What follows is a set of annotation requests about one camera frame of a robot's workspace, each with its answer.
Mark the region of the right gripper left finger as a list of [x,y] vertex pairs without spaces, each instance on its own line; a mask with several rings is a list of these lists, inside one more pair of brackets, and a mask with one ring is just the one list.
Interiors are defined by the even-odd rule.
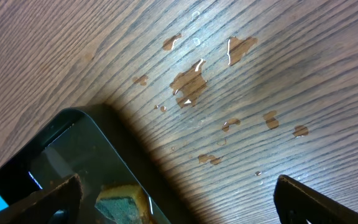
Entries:
[[73,174],[1,210],[0,224],[76,223],[82,201],[81,180]]

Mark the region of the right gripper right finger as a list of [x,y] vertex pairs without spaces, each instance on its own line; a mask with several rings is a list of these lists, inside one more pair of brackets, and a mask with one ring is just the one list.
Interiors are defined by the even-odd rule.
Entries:
[[358,223],[358,213],[287,175],[277,179],[273,201],[281,223]]

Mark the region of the green yellow sponge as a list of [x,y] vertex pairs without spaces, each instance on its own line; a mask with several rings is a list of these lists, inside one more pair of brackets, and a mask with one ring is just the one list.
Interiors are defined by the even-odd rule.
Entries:
[[105,188],[99,193],[94,207],[115,223],[153,223],[149,199],[140,185]]

